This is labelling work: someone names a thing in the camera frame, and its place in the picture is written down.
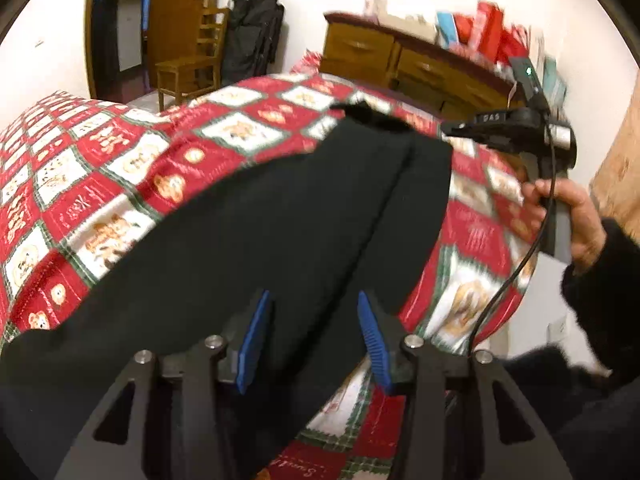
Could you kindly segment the person's right hand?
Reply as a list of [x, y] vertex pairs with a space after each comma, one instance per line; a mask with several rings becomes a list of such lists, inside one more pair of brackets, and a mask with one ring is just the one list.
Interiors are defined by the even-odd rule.
[[[547, 213], [541, 200], [551, 196], [551, 181], [538, 179], [534, 183], [523, 182], [521, 190], [524, 209], [532, 217], [529, 224], [537, 234]], [[606, 241], [597, 208], [587, 191], [570, 179], [555, 181], [554, 197], [570, 211], [572, 263], [576, 272], [584, 273], [596, 263]]]

